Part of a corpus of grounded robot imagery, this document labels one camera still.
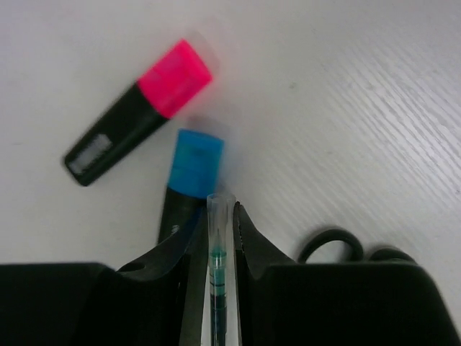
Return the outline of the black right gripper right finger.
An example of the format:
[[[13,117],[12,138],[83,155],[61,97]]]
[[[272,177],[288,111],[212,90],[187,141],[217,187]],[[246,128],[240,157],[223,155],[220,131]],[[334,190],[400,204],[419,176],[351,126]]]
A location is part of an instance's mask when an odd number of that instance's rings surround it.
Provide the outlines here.
[[[233,209],[240,345],[458,345],[437,285],[418,264],[343,262],[339,241],[296,262]]]

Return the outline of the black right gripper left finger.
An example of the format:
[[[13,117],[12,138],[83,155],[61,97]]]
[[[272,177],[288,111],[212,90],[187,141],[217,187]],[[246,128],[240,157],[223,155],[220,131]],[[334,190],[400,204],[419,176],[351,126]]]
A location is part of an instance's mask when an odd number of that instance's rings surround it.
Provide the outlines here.
[[[3,345],[199,345],[207,216],[119,270],[96,262],[1,266]]]

